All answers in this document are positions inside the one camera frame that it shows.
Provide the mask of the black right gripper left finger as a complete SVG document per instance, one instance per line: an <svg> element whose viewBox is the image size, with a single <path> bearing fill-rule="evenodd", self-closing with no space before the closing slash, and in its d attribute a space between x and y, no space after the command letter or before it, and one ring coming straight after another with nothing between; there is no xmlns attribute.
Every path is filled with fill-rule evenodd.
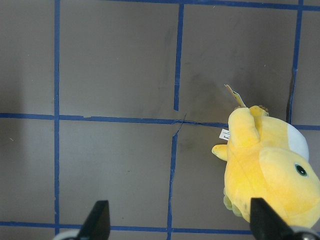
<svg viewBox="0 0 320 240"><path fill-rule="evenodd" d="M79 233L78 240L108 240L110 236L110 209L108 200L98 200Z"/></svg>

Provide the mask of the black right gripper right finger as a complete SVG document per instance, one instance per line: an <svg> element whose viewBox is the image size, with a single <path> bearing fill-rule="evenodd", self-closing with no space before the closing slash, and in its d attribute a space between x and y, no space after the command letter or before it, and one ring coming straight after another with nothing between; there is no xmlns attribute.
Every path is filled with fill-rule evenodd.
<svg viewBox="0 0 320 240"><path fill-rule="evenodd" d="M250 201L250 230L256 240L297 240L293 229L263 198Z"/></svg>

